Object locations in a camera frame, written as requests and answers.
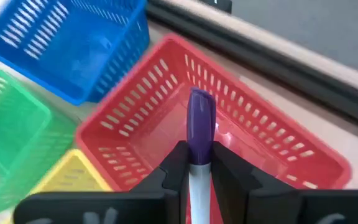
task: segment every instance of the gray floor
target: gray floor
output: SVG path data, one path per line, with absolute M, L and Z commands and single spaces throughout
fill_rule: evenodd
M 232 14 L 358 69 L 358 0 L 232 0 Z

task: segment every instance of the white marker barrel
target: white marker barrel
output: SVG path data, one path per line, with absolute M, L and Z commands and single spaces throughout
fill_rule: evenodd
M 211 208 L 211 163 L 190 164 L 189 173 L 191 223 L 209 224 Z

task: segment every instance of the marker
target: marker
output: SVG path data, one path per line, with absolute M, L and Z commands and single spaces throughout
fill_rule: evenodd
M 209 224 L 211 206 L 211 147 L 216 104 L 211 95 L 191 89 L 187 107 L 187 142 L 190 147 L 190 205 L 193 224 Z

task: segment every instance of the blue plastic basket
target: blue plastic basket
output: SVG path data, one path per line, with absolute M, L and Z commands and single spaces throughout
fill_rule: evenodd
M 12 0 L 0 15 L 0 61 L 64 100 L 98 102 L 150 37 L 146 0 Z

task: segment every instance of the basket rim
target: basket rim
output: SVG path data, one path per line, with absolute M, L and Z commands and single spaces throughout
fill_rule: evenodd
M 185 41 L 182 37 L 176 34 L 167 34 L 158 44 L 154 46 L 154 48 L 147 54 L 145 57 L 139 61 L 135 67 L 128 73 L 128 75 L 118 84 L 114 91 L 110 91 L 109 94 L 104 97 L 104 99 L 100 102 L 97 108 L 92 112 L 92 114 L 87 117 L 87 119 L 77 128 L 75 141 L 80 146 L 80 148 L 85 152 L 85 154 L 89 157 L 91 162 L 95 164 L 95 166 L 100 170 L 100 172 L 105 176 L 105 179 L 108 180 L 111 185 L 117 187 L 116 183 L 112 178 L 108 175 L 107 170 L 98 162 L 98 160 L 94 157 L 93 153 L 88 149 L 85 142 L 82 140 L 82 135 L 86 128 L 93 122 L 93 120 L 104 111 L 105 107 L 108 103 L 113 100 L 117 93 L 121 92 L 121 90 L 130 82 L 132 82 L 135 76 L 142 71 L 142 69 L 146 66 L 147 62 L 150 58 L 154 58 L 157 53 L 159 53 L 160 49 L 167 45 L 169 42 L 175 42 L 180 45 L 184 49 L 192 52 L 197 55 L 197 57 L 202 60 L 204 63 L 211 66 L 217 73 L 220 73 L 225 78 L 227 78 L 232 85 L 235 87 L 244 90 L 253 100 L 258 102 L 264 108 L 268 108 L 278 119 L 280 119 L 283 123 L 296 130 L 299 135 L 302 135 L 309 139 L 309 142 L 313 144 L 316 148 L 320 149 L 327 156 L 329 156 L 332 160 L 336 161 L 342 167 L 342 174 L 338 177 L 338 179 L 331 185 L 331 189 L 342 189 L 351 179 L 351 166 L 350 163 L 337 151 L 333 148 L 322 142 L 319 138 L 317 138 L 314 134 L 309 132 L 306 128 L 300 125 L 295 120 L 291 119 L 288 115 L 286 115 L 283 111 L 278 109 L 275 105 L 271 104 L 269 101 L 263 99 L 259 96 L 254 90 L 250 89 L 245 83 L 239 82 L 236 80 L 229 72 L 225 71 L 220 65 L 213 60 L 209 59 L 204 53 L 200 50 L 196 49 L 196 47 L 192 46 L 190 43 Z

